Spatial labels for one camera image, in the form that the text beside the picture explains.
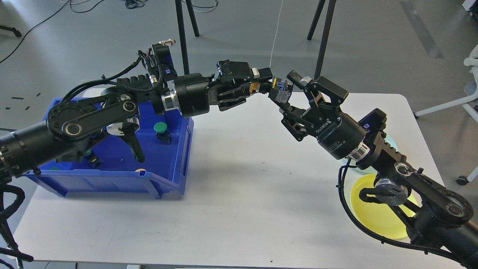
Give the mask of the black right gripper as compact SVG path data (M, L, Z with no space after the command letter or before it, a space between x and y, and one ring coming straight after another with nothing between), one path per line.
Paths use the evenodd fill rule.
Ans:
M292 70L286 77L312 105L305 110L278 103L281 122L289 133L299 142L309 135L316 137L319 145L337 160L350 155L362 143L366 131L339 108L349 92L322 76L313 80Z

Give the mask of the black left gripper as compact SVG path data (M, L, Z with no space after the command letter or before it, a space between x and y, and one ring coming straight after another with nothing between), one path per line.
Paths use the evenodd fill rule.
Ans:
M217 105L221 112L245 103L259 88L272 87L270 68L251 68L247 62L221 60L217 70ZM183 117L208 113L208 87L214 76L194 73L174 78L172 88L162 94L164 110L177 109Z

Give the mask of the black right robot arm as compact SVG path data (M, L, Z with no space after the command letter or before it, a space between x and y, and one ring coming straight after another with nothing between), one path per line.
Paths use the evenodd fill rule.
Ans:
M403 243L373 232L360 223L345 201L345 174L350 163L340 167L338 192L350 220L362 232L383 244L432 253L467 269L478 266L477 225L473 208L461 195L414 169L385 141L387 116L374 109L356 121L340 109L348 92L330 80L311 79L291 71L285 80L273 79L270 99L283 114L282 123L302 141L314 137L337 160L346 158L354 167L372 167L377 175L372 188L360 190L363 202L385 204L405 225L411 240Z

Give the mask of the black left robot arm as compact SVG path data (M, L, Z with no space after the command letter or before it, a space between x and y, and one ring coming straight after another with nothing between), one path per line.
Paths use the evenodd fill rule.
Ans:
M25 200L25 192L11 185L14 177L56 161L80 161L97 143L117 136L130 148L137 162L145 160L136 132L139 104L150 102L157 115L177 110L183 117L221 111L246 102L256 92L267 92L270 68L251 68L246 62L217 63L218 76L200 73L178 76L170 55L169 39L138 51L138 58L112 77L82 83L70 90L48 112L46 120L1 136L1 195L14 194L9 205L1 203L1 237L7 248L1 254L14 257L18 269L33 257L22 253L14 240L8 218Z

